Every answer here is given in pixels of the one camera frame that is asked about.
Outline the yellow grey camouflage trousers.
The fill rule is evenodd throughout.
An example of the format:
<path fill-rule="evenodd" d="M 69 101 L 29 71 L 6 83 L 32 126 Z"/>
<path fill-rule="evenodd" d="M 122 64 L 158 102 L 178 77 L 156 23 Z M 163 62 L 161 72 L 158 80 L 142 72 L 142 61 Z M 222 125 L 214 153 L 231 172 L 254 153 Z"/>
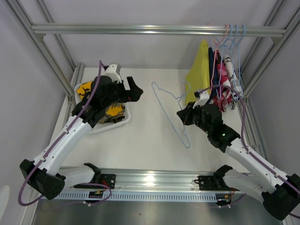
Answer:
<path fill-rule="evenodd" d="M 71 112 L 73 116 L 77 116 L 84 108 L 90 98 L 96 81 L 83 83 L 76 90 L 81 101 L 75 106 Z M 87 108 L 80 115 L 84 122 L 87 122 L 91 127 L 96 124 L 117 123 L 125 118 L 125 105 L 123 103 L 113 102 L 108 96 L 104 96 L 100 87 L 97 88 Z"/>

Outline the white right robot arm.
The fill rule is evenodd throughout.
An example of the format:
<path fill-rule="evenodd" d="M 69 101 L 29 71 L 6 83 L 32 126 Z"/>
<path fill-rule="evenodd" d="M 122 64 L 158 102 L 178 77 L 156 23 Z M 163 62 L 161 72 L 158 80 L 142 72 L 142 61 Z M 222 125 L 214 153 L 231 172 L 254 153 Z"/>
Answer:
<path fill-rule="evenodd" d="M 224 165 L 213 178 L 218 189 L 235 188 L 261 202 L 275 219 L 283 221 L 300 203 L 300 177 L 288 175 L 276 168 L 255 150 L 243 137 L 222 120 L 215 105 L 188 106 L 177 112 L 185 126 L 195 125 L 207 134 L 211 145 L 243 165 L 250 175 L 245 175 Z"/>

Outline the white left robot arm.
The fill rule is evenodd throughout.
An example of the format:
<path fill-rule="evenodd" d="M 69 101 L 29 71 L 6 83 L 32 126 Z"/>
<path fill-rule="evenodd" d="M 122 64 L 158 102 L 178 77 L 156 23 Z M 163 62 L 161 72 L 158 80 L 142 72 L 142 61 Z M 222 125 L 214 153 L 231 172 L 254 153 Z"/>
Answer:
<path fill-rule="evenodd" d="M 25 183 L 48 200 L 71 186 L 86 183 L 90 188 L 98 187 L 101 182 L 100 170 L 93 164 L 85 163 L 69 169 L 62 169 L 61 165 L 78 142 L 105 116 L 110 106 L 140 99 L 143 90 L 131 76 L 127 77 L 127 82 L 128 90 L 123 81 L 113 81 L 105 75 L 96 77 L 56 139 L 33 160 L 21 162 Z"/>

